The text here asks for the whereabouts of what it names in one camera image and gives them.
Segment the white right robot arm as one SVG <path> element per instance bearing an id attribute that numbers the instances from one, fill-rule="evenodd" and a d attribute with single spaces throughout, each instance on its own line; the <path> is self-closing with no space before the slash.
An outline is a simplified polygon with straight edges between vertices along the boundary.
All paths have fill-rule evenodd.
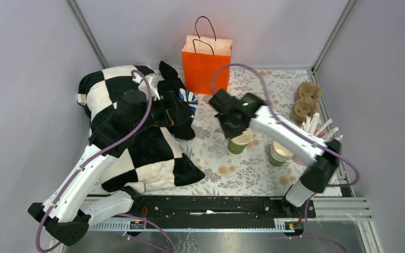
<path id="1" fill-rule="evenodd" d="M 215 117 L 226 139 L 235 138 L 246 129 L 251 129 L 282 145 L 306 166 L 304 173 L 284 195 L 281 203 L 283 214 L 295 217 L 302 211 L 302 205 L 308 198 L 325 190 L 339 165 L 339 141 L 326 142 L 308 134 L 276 115 L 270 106 L 251 93 L 237 99 L 221 89 L 212 96 L 209 104 L 217 112 Z"/>

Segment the green paper coffee cup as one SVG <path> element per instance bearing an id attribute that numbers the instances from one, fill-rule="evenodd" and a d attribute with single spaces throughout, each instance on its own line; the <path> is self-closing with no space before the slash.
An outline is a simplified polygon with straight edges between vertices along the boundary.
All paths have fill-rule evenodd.
<path id="1" fill-rule="evenodd" d="M 241 135 L 228 141 L 227 149 L 232 154 L 240 154 L 252 141 L 253 133 L 250 129 L 245 130 Z"/>

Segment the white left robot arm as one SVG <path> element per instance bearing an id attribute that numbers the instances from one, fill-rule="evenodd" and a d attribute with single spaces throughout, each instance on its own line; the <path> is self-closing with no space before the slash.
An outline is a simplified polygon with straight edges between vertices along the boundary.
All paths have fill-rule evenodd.
<path id="1" fill-rule="evenodd" d="M 153 127 L 173 127 L 188 121 L 193 111 L 173 91 L 159 95 L 154 85 L 138 70 L 131 75 L 146 90 L 129 90 L 109 105 L 110 112 L 98 122 L 80 160 L 58 189 L 44 202 L 30 205 L 29 214 L 39 223 L 35 245 L 44 249 L 40 238 L 47 231 L 59 244 L 71 246 L 88 229 L 116 215 L 135 217 L 142 211 L 134 191 L 119 190 L 92 204 L 83 202 L 99 178 L 132 145 L 136 134 Z"/>

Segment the brown cardboard cup carrier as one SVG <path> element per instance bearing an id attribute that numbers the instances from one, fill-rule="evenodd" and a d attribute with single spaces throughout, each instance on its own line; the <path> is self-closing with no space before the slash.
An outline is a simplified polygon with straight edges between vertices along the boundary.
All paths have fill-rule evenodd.
<path id="1" fill-rule="evenodd" d="M 292 116 L 295 121 L 304 122 L 319 111 L 319 100 L 323 92 L 320 86 L 312 82 L 302 82 L 296 90 L 296 101 Z"/>

